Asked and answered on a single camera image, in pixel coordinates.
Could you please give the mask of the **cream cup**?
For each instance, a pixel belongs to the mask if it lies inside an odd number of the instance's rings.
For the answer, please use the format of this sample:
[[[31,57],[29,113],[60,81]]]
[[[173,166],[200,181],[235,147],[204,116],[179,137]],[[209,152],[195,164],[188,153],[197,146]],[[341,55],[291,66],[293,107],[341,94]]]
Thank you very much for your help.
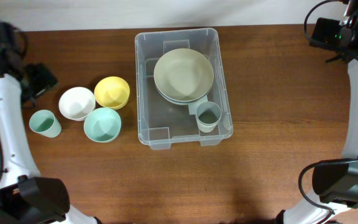
[[[197,123],[198,129],[203,133],[210,133],[218,124]]]

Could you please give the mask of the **smaller beige plate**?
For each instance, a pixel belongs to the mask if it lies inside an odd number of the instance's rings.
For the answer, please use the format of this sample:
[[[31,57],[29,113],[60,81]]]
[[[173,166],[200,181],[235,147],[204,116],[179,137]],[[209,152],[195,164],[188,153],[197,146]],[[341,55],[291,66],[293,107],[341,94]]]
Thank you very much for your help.
[[[157,89],[178,99],[179,94],[200,97],[213,85],[214,72],[208,58],[192,49],[165,53],[154,68]]]

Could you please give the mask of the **mint green cup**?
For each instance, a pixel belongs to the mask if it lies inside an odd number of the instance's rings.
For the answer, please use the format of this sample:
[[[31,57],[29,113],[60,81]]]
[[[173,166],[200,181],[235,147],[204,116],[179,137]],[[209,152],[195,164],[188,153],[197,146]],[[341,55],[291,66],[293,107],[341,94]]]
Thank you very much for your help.
[[[34,113],[29,120],[29,127],[33,132],[48,138],[55,138],[62,131],[58,119],[49,110],[39,110]]]

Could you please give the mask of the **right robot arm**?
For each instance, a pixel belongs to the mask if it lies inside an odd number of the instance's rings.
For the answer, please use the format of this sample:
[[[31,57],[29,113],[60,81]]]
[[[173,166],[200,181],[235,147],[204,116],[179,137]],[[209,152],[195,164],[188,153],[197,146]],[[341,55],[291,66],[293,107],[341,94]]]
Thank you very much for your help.
[[[319,161],[299,174],[302,200],[282,210],[275,223],[327,223],[337,214],[358,208],[358,1],[344,1],[345,19],[320,17],[312,35],[312,47],[330,50],[335,60],[347,62],[351,86],[349,125],[340,159]]]

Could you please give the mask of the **grey cup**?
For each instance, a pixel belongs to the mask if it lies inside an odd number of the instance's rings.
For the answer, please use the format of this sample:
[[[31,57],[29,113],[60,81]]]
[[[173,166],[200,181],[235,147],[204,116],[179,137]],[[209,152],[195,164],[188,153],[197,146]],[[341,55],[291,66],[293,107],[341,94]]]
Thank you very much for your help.
[[[200,129],[215,127],[221,120],[221,116],[220,106],[212,101],[201,103],[196,110],[196,121]]]

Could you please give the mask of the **mint green bowl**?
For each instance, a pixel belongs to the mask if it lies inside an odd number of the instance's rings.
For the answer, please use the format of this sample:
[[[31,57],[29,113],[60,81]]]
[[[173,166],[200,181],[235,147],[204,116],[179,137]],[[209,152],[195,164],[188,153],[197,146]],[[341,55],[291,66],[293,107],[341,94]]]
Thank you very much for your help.
[[[122,121],[120,115],[115,110],[98,108],[86,117],[83,128],[90,140],[98,143],[107,143],[118,137],[121,132]]]

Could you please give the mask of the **yellow bowl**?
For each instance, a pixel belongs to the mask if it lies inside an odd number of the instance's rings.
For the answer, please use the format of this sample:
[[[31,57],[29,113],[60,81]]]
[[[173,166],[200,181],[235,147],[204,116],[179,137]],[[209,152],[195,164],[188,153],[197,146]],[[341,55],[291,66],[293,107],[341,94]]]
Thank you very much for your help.
[[[121,77],[106,77],[94,88],[96,102],[105,108],[119,110],[129,101],[130,86]]]

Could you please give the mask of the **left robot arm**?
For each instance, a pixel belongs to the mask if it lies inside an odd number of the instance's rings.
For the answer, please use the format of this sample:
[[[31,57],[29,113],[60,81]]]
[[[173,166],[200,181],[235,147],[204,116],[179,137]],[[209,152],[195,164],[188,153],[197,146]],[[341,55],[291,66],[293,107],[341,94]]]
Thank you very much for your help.
[[[58,82],[45,65],[24,65],[27,36],[0,21],[0,223],[97,223],[70,203],[60,179],[40,175],[32,157],[22,105]]]

